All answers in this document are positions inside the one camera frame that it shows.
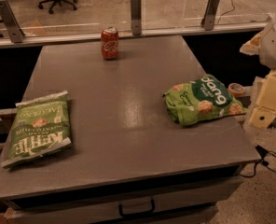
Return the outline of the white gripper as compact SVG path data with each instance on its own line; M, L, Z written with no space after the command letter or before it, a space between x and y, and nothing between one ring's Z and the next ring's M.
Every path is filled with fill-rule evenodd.
M261 32L254 35L241 46L240 52L246 55L258 55L261 36ZM263 79L256 105L249 123L256 128L267 129L276 119L276 70L271 70Z

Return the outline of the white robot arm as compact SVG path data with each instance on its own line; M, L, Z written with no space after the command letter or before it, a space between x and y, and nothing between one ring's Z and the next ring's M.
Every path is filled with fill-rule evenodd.
M262 79L262 87L249 118L252 126L266 129L276 119L276 14L269 16L265 28L244 43L240 52L258 55L260 63L270 69Z

